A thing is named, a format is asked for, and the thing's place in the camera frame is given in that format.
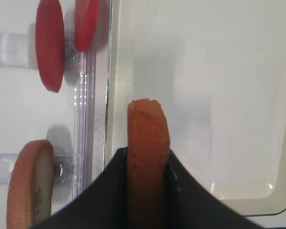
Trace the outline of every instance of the tomato slice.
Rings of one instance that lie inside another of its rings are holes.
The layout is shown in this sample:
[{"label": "tomato slice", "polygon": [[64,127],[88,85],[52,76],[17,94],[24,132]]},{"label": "tomato slice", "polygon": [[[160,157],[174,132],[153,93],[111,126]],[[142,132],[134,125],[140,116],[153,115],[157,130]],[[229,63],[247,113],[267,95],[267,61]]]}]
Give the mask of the tomato slice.
[{"label": "tomato slice", "polygon": [[75,2],[75,47],[80,52],[88,51],[95,34],[101,0],[76,0]]},{"label": "tomato slice", "polygon": [[36,55],[41,80],[49,91],[61,88],[65,68],[65,39],[58,0],[41,0],[36,16]]}]

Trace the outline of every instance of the white tray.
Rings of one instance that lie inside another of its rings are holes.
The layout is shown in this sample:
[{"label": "white tray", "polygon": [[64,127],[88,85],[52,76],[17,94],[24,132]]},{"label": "white tray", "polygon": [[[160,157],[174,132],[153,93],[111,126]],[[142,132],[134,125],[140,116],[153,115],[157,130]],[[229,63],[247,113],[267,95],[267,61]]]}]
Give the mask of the white tray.
[{"label": "white tray", "polygon": [[208,191],[243,215],[284,210],[286,0],[121,0],[112,15],[106,162],[128,103],[156,99]]}]

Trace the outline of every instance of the transparent acrylic bar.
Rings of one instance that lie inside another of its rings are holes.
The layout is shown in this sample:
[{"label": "transparent acrylic bar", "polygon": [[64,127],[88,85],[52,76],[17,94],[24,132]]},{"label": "transparent acrylic bar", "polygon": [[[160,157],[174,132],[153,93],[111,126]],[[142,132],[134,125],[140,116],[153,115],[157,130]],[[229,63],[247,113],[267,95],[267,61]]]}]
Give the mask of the transparent acrylic bar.
[{"label": "transparent acrylic bar", "polygon": [[[0,185],[8,184],[18,154],[0,154]],[[55,155],[55,184],[70,184],[73,174],[71,155]]]},{"label": "transparent acrylic bar", "polygon": [[29,68],[28,35],[0,33],[0,66]]},{"label": "transparent acrylic bar", "polygon": [[92,150],[95,93],[95,45],[87,53],[79,54],[78,75],[75,90],[74,161],[75,174],[73,195],[77,196],[92,181]]}]

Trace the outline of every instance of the white surface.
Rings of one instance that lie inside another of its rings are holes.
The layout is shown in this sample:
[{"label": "white surface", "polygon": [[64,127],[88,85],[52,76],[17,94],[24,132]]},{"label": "white surface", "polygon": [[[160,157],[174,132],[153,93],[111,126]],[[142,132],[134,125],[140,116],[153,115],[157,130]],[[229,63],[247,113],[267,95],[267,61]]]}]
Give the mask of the white surface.
[{"label": "white surface", "polygon": [[286,211],[275,216],[257,216],[249,217],[248,219],[265,228],[286,227]]},{"label": "white surface", "polygon": [[[0,32],[27,34],[35,22],[38,0],[0,0]],[[63,15],[74,0],[61,2]],[[48,138],[66,153],[73,151],[74,85],[63,81],[58,94],[48,92],[36,70],[0,68],[0,153],[19,153],[35,139]],[[0,229],[6,228],[7,185],[0,186]],[[71,200],[71,190],[54,191],[52,211]]]},{"label": "white surface", "polygon": [[282,211],[286,0],[123,0],[118,35],[112,153],[127,104],[156,99],[207,190],[245,215]]}]

